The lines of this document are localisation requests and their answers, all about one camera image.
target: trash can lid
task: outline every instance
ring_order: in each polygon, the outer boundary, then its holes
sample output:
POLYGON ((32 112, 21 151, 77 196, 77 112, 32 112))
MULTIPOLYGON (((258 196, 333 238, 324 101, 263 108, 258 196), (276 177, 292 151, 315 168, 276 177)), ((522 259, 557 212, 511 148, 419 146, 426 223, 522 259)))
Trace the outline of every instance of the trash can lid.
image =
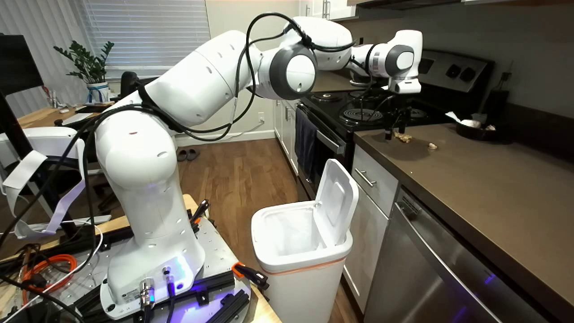
POLYGON ((358 187, 348 171, 330 159, 315 196, 315 225, 326 248, 344 243, 358 202, 358 187))

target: window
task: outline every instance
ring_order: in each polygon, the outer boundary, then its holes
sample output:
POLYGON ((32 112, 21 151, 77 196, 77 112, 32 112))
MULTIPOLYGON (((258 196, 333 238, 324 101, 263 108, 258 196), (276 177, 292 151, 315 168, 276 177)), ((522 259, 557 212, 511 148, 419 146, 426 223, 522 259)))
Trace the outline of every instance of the window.
POLYGON ((93 49, 114 44, 107 78, 159 76, 209 40, 204 0, 77 0, 73 11, 93 49))

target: computer monitor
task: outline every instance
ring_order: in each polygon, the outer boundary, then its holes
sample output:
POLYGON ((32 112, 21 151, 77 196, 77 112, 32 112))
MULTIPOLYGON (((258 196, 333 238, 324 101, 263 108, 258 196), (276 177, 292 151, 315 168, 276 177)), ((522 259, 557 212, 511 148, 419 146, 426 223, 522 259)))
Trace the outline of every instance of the computer monitor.
POLYGON ((0 96, 41 87, 41 76, 21 35, 0 35, 0 96))

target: potted plant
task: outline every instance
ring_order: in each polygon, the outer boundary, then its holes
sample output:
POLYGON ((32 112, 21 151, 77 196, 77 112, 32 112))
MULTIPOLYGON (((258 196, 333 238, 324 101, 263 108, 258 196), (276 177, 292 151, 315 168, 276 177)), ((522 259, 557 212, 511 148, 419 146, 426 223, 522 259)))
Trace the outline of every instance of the potted plant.
POLYGON ((55 53, 69 60, 75 67, 68 76, 75 76, 87 85, 87 105, 105 105, 109 90, 105 81, 105 62, 114 44, 107 42, 95 56, 84 46, 71 42, 68 49, 53 47, 55 53))

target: white cabinet door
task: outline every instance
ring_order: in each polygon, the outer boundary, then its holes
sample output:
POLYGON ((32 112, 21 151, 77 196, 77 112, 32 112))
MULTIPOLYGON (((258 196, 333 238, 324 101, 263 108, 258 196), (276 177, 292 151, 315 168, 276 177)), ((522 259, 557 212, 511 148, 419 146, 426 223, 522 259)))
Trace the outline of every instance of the white cabinet door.
POLYGON ((387 216, 382 214, 373 200, 358 187, 358 203, 349 229, 353 236, 353 248, 346 257, 342 272, 362 313, 371 291, 385 229, 387 216))
POLYGON ((285 155, 288 155, 287 146, 285 146, 285 107, 276 101, 276 108, 274 108, 274 137, 276 141, 281 144, 281 150, 285 155))
POLYGON ((322 17, 328 20, 342 20, 355 17, 355 6, 346 0, 322 0, 322 17))
POLYGON ((294 175, 297 175, 297 162, 296 162, 296 153, 294 153, 296 110, 297 110, 296 101, 285 103, 285 148, 288 151, 287 159, 288 159, 288 164, 290 164, 290 169, 294 175))
POLYGON ((391 214, 398 180, 358 146, 355 146, 353 178, 383 214, 391 214))
POLYGON ((276 101, 274 110, 274 133, 294 175, 297 175, 297 162, 294 153, 296 107, 297 101, 276 101))
POLYGON ((299 0, 301 17, 322 17, 322 0, 299 0))

